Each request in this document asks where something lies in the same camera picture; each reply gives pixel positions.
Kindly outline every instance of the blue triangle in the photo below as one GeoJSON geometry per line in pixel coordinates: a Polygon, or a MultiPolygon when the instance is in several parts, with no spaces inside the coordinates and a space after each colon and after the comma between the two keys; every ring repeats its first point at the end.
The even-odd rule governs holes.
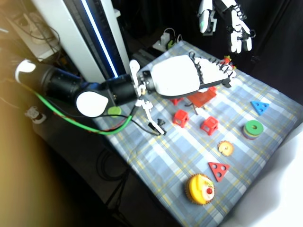
{"type": "Polygon", "coordinates": [[[252,106],[255,108],[256,112],[259,115],[262,115],[266,109],[269,107],[268,103],[262,103],[262,102],[257,102],[257,101],[251,101],[250,102],[252,106]]]}

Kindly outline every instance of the robotic arm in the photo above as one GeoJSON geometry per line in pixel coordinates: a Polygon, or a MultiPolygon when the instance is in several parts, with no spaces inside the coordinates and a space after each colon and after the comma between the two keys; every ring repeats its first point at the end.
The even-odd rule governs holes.
{"type": "Polygon", "coordinates": [[[215,32],[217,19],[214,18],[214,9],[225,19],[230,35],[230,51],[236,53],[241,53],[242,49],[250,51],[252,49],[251,39],[256,34],[244,23],[246,16],[235,0],[202,0],[198,12],[200,32],[203,35],[212,35],[215,32]]]}
{"type": "Polygon", "coordinates": [[[195,57],[194,53],[164,60],[151,70],[138,72],[139,63],[130,61],[131,75],[108,79],[102,84],[82,82],[80,78],[50,65],[23,60],[15,70],[15,80],[48,97],[76,105],[87,117],[100,116],[107,108],[123,105],[137,99],[150,121],[150,127],[165,134],[161,126],[152,120],[152,104],[142,95],[156,92],[163,98],[188,96],[199,89],[224,84],[236,72],[222,61],[195,57]]]}

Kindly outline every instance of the red triangle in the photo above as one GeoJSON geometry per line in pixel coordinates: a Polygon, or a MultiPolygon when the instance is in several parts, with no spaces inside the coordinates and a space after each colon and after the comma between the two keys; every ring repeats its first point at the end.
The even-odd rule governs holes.
{"type": "Polygon", "coordinates": [[[220,182],[224,175],[226,174],[227,170],[229,169],[228,164],[221,164],[221,163],[215,163],[215,162],[209,162],[209,167],[211,168],[217,182],[220,182]]]}

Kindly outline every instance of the plaid tablecloth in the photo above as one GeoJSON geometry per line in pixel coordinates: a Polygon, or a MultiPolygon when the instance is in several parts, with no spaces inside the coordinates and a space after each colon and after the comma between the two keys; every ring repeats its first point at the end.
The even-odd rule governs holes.
{"type": "MultiPolygon", "coordinates": [[[[188,54],[212,57],[187,42],[179,42],[168,52],[144,67],[144,70],[171,56],[188,54]]],[[[161,118],[166,124],[166,136],[155,137],[130,123],[123,131],[108,136],[109,141],[132,169],[140,176],[161,203],[184,226],[217,226],[232,209],[256,178],[283,139],[301,120],[303,106],[281,94],[276,89],[237,70],[236,85],[232,88],[218,86],[217,96],[200,109],[199,115],[192,107],[185,107],[188,100],[174,106],[157,95],[148,98],[153,103],[153,119],[161,118]],[[269,108],[258,116],[250,101],[261,101],[269,108]],[[185,128],[172,123],[178,109],[189,112],[185,128]],[[219,129],[208,136],[200,124],[209,116],[219,121],[219,129]],[[256,119],[264,125],[264,132],[256,140],[244,138],[242,126],[256,119]],[[217,150],[220,141],[234,145],[234,153],[225,157],[217,150]],[[216,182],[208,162],[229,164],[230,169],[221,182],[216,182]],[[208,175],[215,185],[215,197],[205,206],[191,203],[184,193],[185,182],[193,174],[208,175]]],[[[122,106],[129,114],[133,104],[122,106]]],[[[100,128],[113,126],[121,119],[98,118],[100,128]]],[[[143,110],[134,120],[147,127],[143,110]]]]}

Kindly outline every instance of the yellow cupcake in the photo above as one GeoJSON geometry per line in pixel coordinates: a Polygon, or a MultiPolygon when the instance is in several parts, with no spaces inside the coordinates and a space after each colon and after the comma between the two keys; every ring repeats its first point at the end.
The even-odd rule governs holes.
{"type": "Polygon", "coordinates": [[[194,203],[206,205],[214,198],[214,183],[204,174],[196,174],[187,181],[187,197],[194,203]]]}

